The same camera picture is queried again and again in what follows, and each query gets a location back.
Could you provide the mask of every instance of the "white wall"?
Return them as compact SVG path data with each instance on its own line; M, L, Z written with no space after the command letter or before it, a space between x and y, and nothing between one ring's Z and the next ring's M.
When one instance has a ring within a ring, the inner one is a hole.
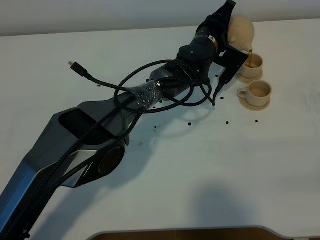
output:
M235 0L254 22L320 18L320 0ZM0 36L195 26L225 0L0 0Z

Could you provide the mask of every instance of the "cup handle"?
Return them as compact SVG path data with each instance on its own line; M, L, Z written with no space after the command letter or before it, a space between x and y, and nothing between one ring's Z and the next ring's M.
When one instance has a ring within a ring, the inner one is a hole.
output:
M239 98L245 99L245 98L246 98L246 92L247 92L247 89L246 89L246 88L240 88L240 89L238 90L237 96L238 96Z

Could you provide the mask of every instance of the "robotic arm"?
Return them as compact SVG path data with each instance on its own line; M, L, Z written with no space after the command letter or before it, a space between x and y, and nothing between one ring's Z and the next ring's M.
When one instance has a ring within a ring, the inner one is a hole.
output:
M248 55L228 43L232 0L198 27L190 45L180 48L175 60L150 63L130 74L119 86L98 81L78 63L71 69L82 77L115 89L114 98L83 102L53 115L31 151L24 157L0 197L0 239L24 240L59 186L77 188L110 174L120 164L129 133L142 114L162 112L179 105L193 107L215 99ZM213 99L208 78L212 62L223 66ZM150 81L133 88L123 85L138 72L164 64L150 75ZM204 98L186 103L200 87ZM175 97L189 89L182 100ZM149 109L162 98L173 101L167 107Z

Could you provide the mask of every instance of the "transparent tape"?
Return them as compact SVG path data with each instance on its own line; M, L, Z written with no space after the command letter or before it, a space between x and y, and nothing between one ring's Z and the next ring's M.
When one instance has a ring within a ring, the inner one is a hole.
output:
M128 90L134 94L141 109L152 108L163 98L163 90L158 80L150 80L140 86L130 87Z

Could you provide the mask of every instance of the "table surface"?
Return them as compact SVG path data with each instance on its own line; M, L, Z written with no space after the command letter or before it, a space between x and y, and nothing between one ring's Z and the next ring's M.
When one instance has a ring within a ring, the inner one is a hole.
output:
M242 107L236 95L245 84L233 80L215 108L206 102L144 115L120 166L82 187L60 187L31 239L233 227L320 236L320 19L254 26L253 50L263 57L262 79L273 88L266 110ZM112 89L70 70L68 61L118 84L142 65L174 59L195 31L0 37L0 192L54 113L113 97ZM221 70L210 69L214 88ZM144 83L151 71L129 85ZM201 96L197 91L193 100Z

